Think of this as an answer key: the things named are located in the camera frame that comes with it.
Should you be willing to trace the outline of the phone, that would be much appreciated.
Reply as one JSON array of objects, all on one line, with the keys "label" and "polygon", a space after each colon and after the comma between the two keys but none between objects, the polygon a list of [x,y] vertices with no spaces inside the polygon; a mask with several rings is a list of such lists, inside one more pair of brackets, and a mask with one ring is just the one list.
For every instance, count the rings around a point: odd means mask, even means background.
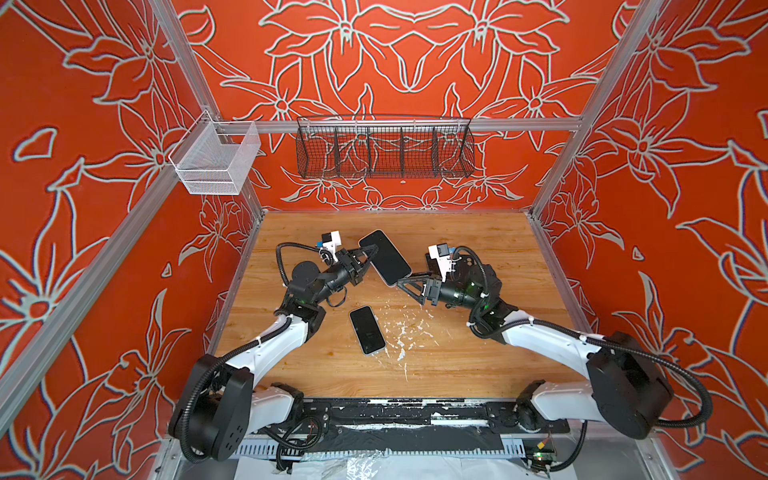
[{"label": "phone", "polygon": [[365,355],[375,354],[386,347],[386,341],[379,328],[377,319],[369,306],[353,310],[349,317],[359,345]]},{"label": "phone", "polygon": [[408,262],[382,230],[375,230],[364,236],[358,245],[377,247],[377,252],[372,258],[373,266],[388,287],[395,286],[398,281],[412,274]]}]

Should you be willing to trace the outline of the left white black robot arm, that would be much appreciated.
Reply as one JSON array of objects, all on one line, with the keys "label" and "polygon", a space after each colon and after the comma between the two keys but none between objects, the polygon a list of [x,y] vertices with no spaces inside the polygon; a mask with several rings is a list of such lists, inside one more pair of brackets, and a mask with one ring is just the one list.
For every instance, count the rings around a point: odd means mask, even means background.
[{"label": "left white black robot arm", "polygon": [[286,291],[274,323],[222,356],[203,355],[190,371],[168,433],[191,463],[230,458],[250,433],[260,432],[281,448],[296,451],[310,449],[320,440],[322,424],[304,414],[302,392],[279,383],[264,390],[256,386],[314,336],[326,315],[323,303],[360,284],[379,249],[314,246],[312,252],[326,261],[324,269],[305,261],[287,271],[282,255],[287,246],[280,243],[275,248]]}]

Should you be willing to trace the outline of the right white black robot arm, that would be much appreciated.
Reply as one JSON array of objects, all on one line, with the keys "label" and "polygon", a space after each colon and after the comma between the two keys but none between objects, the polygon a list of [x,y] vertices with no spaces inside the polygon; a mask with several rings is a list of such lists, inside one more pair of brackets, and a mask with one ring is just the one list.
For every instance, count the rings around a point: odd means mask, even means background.
[{"label": "right white black robot arm", "polygon": [[[693,428],[711,418],[714,404],[703,383],[689,370],[644,350],[634,337],[577,331],[507,303],[493,268],[468,247],[433,245],[427,256],[429,271],[398,280],[400,290],[421,305],[465,308],[475,337],[529,350],[581,376],[568,384],[530,383],[518,397],[524,428],[537,430],[545,421],[595,421],[644,439],[656,427]],[[669,373],[682,378],[700,400],[698,412],[688,418],[662,417],[674,398]]]}]

